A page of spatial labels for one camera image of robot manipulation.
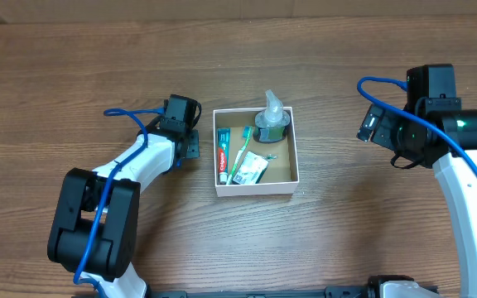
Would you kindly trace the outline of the green toothpaste tube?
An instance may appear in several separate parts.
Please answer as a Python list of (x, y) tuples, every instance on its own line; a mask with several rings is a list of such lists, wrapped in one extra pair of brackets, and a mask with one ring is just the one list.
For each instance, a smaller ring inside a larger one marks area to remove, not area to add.
[(219, 128), (217, 130), (218, 137), (218, 174), (219, 174), (219, 184), (225, 185), (227, 183), (229, 173), (228, 173), (228, 163), (229, 163), (229, 145), (231, 137), (231, 129)]

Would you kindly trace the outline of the green white toothbrush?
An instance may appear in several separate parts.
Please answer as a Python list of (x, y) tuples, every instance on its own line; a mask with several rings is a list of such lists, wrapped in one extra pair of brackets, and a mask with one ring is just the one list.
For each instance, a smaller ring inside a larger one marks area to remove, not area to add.
[(252, 136), (252, 133), (253, 133), (253, 128), (251, 126), (247, 126), (244, 128), (243, 130), (243, 139), (244, 139), (244, 144), (243, 146), (238, 150), (238, 153), (237, 153), (237, 156), (235, 158), (235, 161), (234, 161), (234, 165), (233, 165), (233, 168), (231, 170), (231, 173), (229, 175), (229, 178), (227, 179), (226, 181), (226, 185), (230, 185), (231, 182), (232, 182), (232, 179), (236, 173), (236, 170), (238, 169), (238, 166), (239, 166), (239, 161), (243, 155), (243, 153), (245, 152), (245, 150), (247, 149), (248, 147), (248, 144), (249, 144), (249, 141), (250, 141), (250, 138)]

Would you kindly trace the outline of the white cardboard box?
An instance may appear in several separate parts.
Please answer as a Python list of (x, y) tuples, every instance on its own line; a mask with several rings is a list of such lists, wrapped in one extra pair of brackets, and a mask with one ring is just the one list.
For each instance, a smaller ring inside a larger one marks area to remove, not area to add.
[(238, 150), (245, 142), (243, 128), (253, 126), (255, 116), (261, 108), (228, 108), (213, 111), (213, 158), (214, 158), (214, 187), (219, 197), (244, 195), (291, 195), (300, 182), (298, 155), (296, 148), (296, 132), (293, 111), (285, 107), (290, 116), (287, 136), (276, 143), (262, 144), (250, 141), (247, 150), (258, 155), (274, 157), (263, 174), (260, 182), (255, 185), (221, 185), (219, 183), (219, 153), (218, 134), (220, 128), (231, 129), (231, 147), (229, 150), (229, 167), (234, 164)]

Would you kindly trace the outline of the green white soap packet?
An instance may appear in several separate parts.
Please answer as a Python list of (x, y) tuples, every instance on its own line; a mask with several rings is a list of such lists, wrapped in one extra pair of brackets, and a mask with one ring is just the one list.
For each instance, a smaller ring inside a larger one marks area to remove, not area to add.
[(240, 167), (232, 174), (232, 185), (256, 185), (267, 170), (269, 162), (277, 159), (277, 156), (268, 154), (261, 156), (248, 151)]

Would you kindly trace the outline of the clear soap pump bottle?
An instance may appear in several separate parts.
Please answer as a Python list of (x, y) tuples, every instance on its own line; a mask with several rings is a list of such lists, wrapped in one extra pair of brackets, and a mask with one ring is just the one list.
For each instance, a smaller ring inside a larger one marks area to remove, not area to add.
[(255, 116), (253, 137), (260, 143), (280, 142), (287, 135), (290, 115), (284, 109), (282, 101), (270, 89), (265, 95), (267, 107)]

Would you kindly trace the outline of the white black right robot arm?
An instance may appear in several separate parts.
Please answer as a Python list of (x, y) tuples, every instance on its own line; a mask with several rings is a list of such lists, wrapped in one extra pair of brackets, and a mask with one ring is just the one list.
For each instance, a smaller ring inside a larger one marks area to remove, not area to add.
[(404, 108), (396, 108), (364, 90), (371, 105), (357, 132), (393, 152), (391, 163), (408, 160), (407, 169), (429, 168), (445, 196), (460, 265), (460, 296), (477, 297), (477, 109), (464, 109), (456, 93), (450, 64), (423, 65), (407, 71), (404, 81), (386, 79), (407, 94)]

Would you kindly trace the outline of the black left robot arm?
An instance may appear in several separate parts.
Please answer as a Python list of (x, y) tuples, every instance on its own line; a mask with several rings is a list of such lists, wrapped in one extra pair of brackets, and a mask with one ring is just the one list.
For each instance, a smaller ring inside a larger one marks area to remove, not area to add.
[(199, 157), (195, 128), (202, 106), (173, 94), (144, 124), (142, 110), (111, 108), (107, 117), (127, 116), (140, 128), (122, 154), (92, 171), (70, 170), (63, 179), (47, 256), (89, 284), (97, 297), (149, 297), (150, 286), (132, 263), (141, 193), (159, 176)]

